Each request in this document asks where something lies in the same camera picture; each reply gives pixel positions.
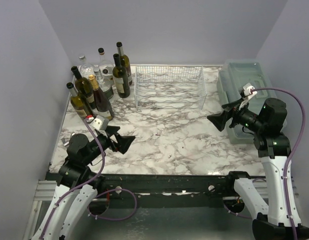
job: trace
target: gray wall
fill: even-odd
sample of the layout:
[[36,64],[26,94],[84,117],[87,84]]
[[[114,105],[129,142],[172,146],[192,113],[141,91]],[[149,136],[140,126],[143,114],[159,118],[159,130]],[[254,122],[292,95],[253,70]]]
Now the gray wall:
[[[292,160],[292,174],[300,194],[303,223],[309,227],[309,0],[288,1],[257,58],[272,84],[297,94],[305,106],[306,128]],[[278,96],[287,103],[285,133],[294,144],[301,111],[290,96],[280,93]]]
[[39,0],[73,63],[122,41],[133,64],[255,58],[287,0]]
[[0,240],[20,240],[62,122],[71,63],[37,0],[0,0]]

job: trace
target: black metal frame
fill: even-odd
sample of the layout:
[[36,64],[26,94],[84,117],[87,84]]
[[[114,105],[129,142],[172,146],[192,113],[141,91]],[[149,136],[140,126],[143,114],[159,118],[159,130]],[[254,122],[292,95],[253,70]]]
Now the black metal frame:
[[[151,174],[102,174],[107,189],[120,186],[135,193],[138,208],[223,208],[223,197],[238,197],[229,187],[229,179],[224,175],[151,175]],[[48,181],[57,181],[59,174],[46,174]],[[133,198],[127,192],[110,196],[111,208],[133,207]],[[105,205],[93,202],[92,206]]]

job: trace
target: wire basket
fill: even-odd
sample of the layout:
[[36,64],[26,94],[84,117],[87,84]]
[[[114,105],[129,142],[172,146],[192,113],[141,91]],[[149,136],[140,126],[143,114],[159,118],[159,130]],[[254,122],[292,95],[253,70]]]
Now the wire basket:
[[136,66],[134,100],[137,109],[202,109],[206,94],[202,66]]

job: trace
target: plastic bin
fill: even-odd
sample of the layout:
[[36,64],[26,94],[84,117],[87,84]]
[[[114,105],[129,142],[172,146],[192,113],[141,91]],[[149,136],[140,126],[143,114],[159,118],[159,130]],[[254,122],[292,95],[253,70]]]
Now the plastic bin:
[[[217,92],[220,103],[228,104],[241,98],[239,90],[251,83],[255,88],[272,87],[267,75],[262,71],[260,64],[255,59],[227,60],[219,71]],[[276,98],[272,90],[258,91],[257,95],[249,101],[249,110],[259,114],[267,98]],[[242,131],[242,126],[229,128],[231,119],[226,123],[226,131],[232,144],[252,144],[254,136]]]

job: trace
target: marble countertop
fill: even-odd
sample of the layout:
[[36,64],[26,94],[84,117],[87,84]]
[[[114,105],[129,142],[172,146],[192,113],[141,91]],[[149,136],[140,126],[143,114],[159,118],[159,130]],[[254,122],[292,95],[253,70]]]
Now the marble countertop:
[[[226,130],[219,132],[207,120],[207,115],[221,111],[216,86],[219,68],[204,67],[203,71],[207,97],[202,110],[137,111],[133,85],[128,98],[119,98],[115,93],[111,99],[115,118],[109,125],[120,126],[121,135],[136,138],[124,155],[105,151],[104,174],[226,175],[229,171],[247,171],[250,175],[264,175],[253,144],[230,144]],[[51,160],[51,173],[57,173],[64,163],[67,152],[61,139],[69,139],[71,133],[84,133],[93,139],[69,104]],[[100,160],[99,156],[92,162],[92,171],[100,169]]]

